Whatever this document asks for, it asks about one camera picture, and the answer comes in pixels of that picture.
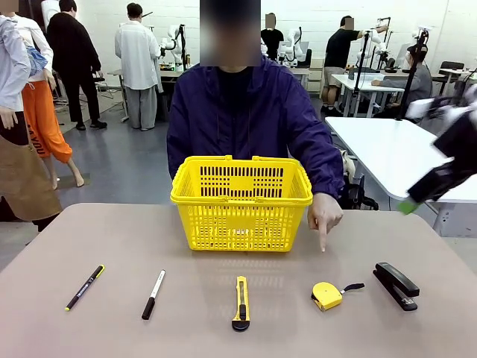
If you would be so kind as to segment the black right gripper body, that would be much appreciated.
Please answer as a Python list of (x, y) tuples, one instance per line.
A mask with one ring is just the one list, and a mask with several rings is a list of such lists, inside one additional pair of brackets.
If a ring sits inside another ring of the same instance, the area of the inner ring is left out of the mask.
[(475, 174), (476, 159), (466, 160), (463, 157), (455, 157), (426, 173), (408, 190), (408, 196), (416, 204), (422, 204), (428, 200), (437, 201)]

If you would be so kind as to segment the person's left hand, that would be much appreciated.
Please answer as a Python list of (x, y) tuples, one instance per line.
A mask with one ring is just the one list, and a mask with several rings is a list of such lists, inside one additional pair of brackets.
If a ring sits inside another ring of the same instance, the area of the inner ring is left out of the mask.
[(327, 235), (343, 217), (343, 210), (338, 202), (325, 193), (317, 193), (313, 196), (312, 205), (308, 209), (308, 225), (311, 230), (318, 233), (320, 249), (326, 250)]

